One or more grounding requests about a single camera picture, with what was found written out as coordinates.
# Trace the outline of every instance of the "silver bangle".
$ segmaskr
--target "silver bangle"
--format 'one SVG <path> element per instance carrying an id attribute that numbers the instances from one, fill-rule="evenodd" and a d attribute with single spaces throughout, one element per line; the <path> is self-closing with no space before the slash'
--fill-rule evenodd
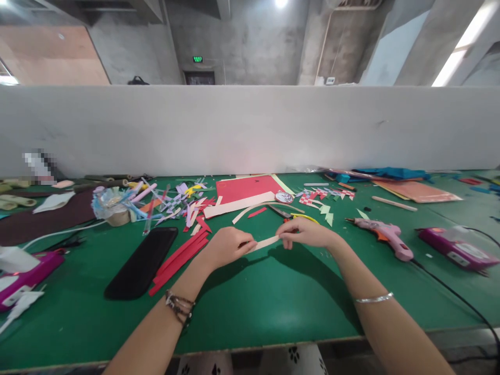
<path id="1" fill-rule="evenodd" d="M 392 299 L 394 297 L 394 294 L 390 292 L 389 294 L 386 294 L 385 296 L 380 296 L 380 297 L 375 297 L 375 298 L 360 298 L 360 299 L 355 299 L 356 302 L 359 303 L 375 303 L 375 302 L 384 302 L 387 301 L 388 299 Z"/>

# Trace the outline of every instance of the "wooden board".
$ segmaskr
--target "wooden board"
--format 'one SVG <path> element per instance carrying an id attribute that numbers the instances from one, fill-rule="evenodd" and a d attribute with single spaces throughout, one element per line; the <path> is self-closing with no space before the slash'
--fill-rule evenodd
<path id="1" fill-rule="evenodd" d="M 109 85 L 83 26 L 0 26 L 0 56 L 23 85 Z"/>

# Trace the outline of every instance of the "pink glue gun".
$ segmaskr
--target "pink glue gun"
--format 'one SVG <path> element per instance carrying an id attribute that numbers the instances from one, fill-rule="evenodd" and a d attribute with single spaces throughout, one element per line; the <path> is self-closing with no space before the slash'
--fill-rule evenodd
<path id="1" fill-rule="evenodd" d="M 405 245 L 403 241 L 399 239 L 401 234 L 401 229 L 392 224 L 385 224 L 382 221 L 374 221 L 367 219 L 346 219 L 347 221 L 353 222 L 360 228 L 371 230 L 378 235 L 379 241 L 387 241 L 389 245 L 394 249 L 394 254 L 396 258 L 402 261 L 410 261 L 413 259 L 413 253 Z"/>

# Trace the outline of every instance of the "white paper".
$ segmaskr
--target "white paper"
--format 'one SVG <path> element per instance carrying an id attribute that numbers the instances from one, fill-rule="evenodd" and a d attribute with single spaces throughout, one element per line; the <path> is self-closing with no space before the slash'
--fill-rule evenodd
<path id="1" fill-rule="evenodd" d="M 47 197 L 44 203 L 40 207 L 37 207 L 33 210 L 34 214 L 38 214 L 44 211 L 50 211 L 54 209 L 58 209 L 64 207 L 71 197 L 74 196 L 74 192 L 66 193 L 66 194 L 54 194 L 50 197 Z"/>

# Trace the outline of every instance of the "wrist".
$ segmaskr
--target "wrist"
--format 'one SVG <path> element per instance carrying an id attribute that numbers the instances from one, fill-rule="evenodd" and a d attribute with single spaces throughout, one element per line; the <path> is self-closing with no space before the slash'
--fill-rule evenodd
<path id="1" fill-rule="evenodd" d="M 204 277 L 205 279 L 207 279 L 210 274 L 215 271 L 210 262 L 207 262 L 201 254 L 194 257 L 193 261 L 189 264 L 189 268 L 192 268 L 196 274 L 200 275 L 200 277 Z"/>
<path id="2" fill-rule="evenodd" d="M 333 233 L 332 239 L 326 246 L 326 249 L 330 252 L 333 258 L 348 253 L 349 251 L 353 251 L 348 243 L 336 233 Z"/>

